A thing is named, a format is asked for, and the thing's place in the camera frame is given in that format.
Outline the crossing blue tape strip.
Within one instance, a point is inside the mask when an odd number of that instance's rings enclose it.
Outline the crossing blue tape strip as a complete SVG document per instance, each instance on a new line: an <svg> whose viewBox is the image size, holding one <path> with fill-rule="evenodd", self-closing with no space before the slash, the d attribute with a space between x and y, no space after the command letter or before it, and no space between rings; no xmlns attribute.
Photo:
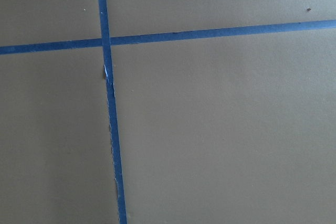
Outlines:
<svg viewBox="0 0 336 224"><path fill-rule="evenodd" d="M1 46L1 55L95 48L95 47L101 47L103 51L106 51L111 46L120 46L120 45L134 45L134 44L146 44L152 42L285 33L292 31L320 30L320 29L334 29L334 28L335 28L335 20L331 19L331 20L317 20L310 22L241 26L241 27L191 30L191 31L131 35L131 36L117 36L111 38L66 40L66 41L44 42L37 44Z"/></svg>

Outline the long blue tape strip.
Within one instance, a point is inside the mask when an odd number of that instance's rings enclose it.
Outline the long blue tape strip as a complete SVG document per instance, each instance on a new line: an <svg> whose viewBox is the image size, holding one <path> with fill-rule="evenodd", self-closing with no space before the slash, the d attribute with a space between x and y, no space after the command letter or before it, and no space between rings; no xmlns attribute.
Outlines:
<svg viewBox="0 0 336 224"><path fill-rule="evenodd" d="M114 91L114 78L112 67L113 62L112 62L111 41L109 33L107 0L98 0L98 3L99 3L104 71L106 74L111 150L113 157L114 177L117 188L118 216L119 216L119 223L127 223L128 221L127 221L127 211L125 205L124 186L123 186L122 162L121 162L121 152L120 152L120 142L118 132L116 98Z"/></svg>

